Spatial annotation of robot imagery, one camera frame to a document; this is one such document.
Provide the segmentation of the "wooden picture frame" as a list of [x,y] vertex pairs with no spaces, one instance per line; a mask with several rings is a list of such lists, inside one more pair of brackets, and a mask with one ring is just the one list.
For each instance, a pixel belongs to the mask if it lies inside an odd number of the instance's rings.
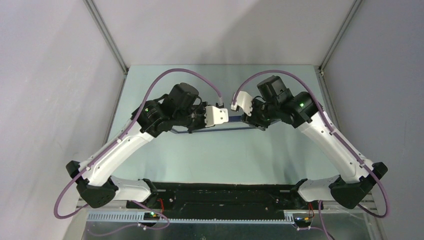
[[[238,121],[238,122],[226,122],[223,124],[216,124],[215,126],[193,130],[191,133],[209,133],[209,132],[227,132],[227,131],[240,131],[240,130],[250,130],[252,129],[247,124]],[[189,131],[186,127],[175,126],[170,130],[173,134],[189,134]]]

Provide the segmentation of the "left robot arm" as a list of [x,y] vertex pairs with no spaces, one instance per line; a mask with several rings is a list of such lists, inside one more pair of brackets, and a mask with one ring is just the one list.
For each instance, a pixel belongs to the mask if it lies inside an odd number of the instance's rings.
[[138,107],[120,133],[92,160],[69,162],[66,169],[76,178],[76,189],[87,205],[96,209],[111,201],[126,200],[145,208],[156,206],[158,194],[150,180],[128,180],[112,174],[134,152],[175,126],[185,127],[189,133],[212,127],[216,107],[205,101],[196,104],[199,98],[193,86],[176,84],[170,93]]

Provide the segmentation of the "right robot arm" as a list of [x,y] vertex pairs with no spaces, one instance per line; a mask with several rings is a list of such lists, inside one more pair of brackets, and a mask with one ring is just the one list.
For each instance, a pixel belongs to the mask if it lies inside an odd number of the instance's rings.
[[314,201],[336,201],[347,209],[358,207],[388,172],[383,162],[364,157],[335,127],[323,107],[307,88],[293,95],[282,79],[272,75],[261,81],[260,96],[253,97],[238,89],[231,109],[243,110],[241,121],[265,131],[281,121],[312,140],[327,156],[338,175],[323,179],[302,179],[291,189],[291,204],[304,209]]

